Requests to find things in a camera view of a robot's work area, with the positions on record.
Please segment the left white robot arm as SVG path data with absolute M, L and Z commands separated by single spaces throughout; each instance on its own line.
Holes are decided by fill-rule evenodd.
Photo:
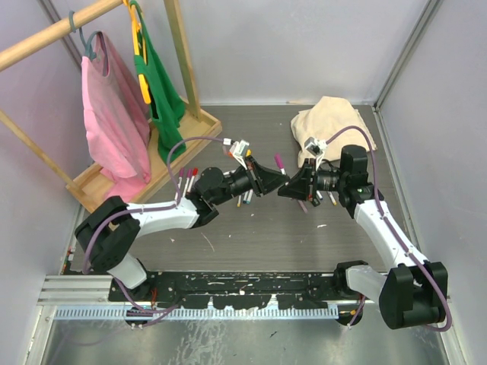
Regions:
M 267 195 L 288 181 L 281 170 L 263 167 L 251 156 L 244 162 L 244 167 L 226 173 L 217 167 L 203 170 L 179 202 L 141 205 L 126 204 L 119 196 L 108 198 L 75 230 L 75 237 L 88 256 L 88 268 L 112 275 L 133 300 L 148 299 L 152 292 L 148 273 L 129 253 L 139 237 L 205 226 L 218 216 L 218 205 L 250 191 L 256 196 Z

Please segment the pink pen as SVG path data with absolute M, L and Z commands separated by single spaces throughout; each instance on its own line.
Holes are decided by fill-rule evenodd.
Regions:
M 300 205 L 300 207 L 301 207 L 301 209 L 303 210 L 303 212 L 304 212 L 305 214 L 307 214 L 307 213 L 308 213 L 308 210 L 307 210 L 307 208 L 306 208 L 306 206 L 305 206 L 304 202 L 303 202 L 303 201 L 299 201 L 299 200 L 298 200 L 298 204 Z

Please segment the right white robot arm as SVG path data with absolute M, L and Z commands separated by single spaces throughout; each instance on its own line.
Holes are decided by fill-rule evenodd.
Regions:
M 337 167 L 323 169 L 326 143 L 312 138 L 305 147 L 312 158 L 305 159 L 278 194 L 318 206 L 318 192 L 337 192 L 340 205 L 368 235 L 388 270 L 382 275 L 362 260 L 339 263 L 332 280 L 337 296 L 349 300 L 358 294 L 372 300 L 390 329 L 426 325 L 447 331 L 452 325 L 447 269 L 419 252 L 395 222 L 384 196 L 369 180 L 374 156 L 349 144 L 342 148 Z

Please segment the purple cap marker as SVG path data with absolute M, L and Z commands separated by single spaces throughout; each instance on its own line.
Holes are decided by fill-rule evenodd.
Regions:
M 279 153 L 275 154 L 275 163 L 279 168 L 279 170 L 281 171 L 281 174 L 285 175 L 286 174 L 285 165 L 283 164 L 282 157 Z

